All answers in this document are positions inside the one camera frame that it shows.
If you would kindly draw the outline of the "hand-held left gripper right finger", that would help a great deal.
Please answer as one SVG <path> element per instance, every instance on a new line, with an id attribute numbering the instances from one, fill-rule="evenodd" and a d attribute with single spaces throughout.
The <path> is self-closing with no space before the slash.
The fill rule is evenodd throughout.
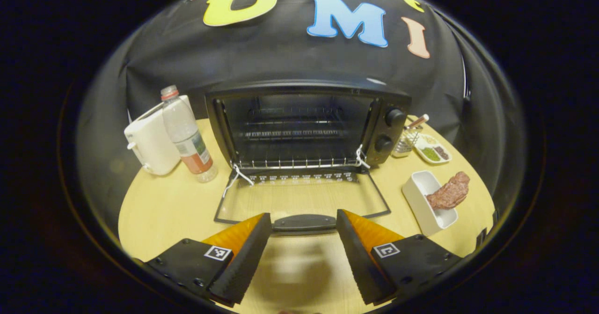
<path id="1" fill-rule="evenodd" d="M 461 260 L 425 235 L 404 237 L 345 209 L 336 230 L 366 305 L 412 299 Z"/>

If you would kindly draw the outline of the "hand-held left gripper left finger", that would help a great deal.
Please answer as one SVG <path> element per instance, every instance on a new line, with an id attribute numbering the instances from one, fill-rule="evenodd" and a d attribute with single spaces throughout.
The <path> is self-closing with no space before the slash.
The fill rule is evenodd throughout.
<path id="1" fill-rule="evenodd" d="M 184 307 L 234 307 L 242 302 L 271 234 L 271 214 L 261 212 L 207 239 L 180 239 L 136 263 L 154 288 Z"/>

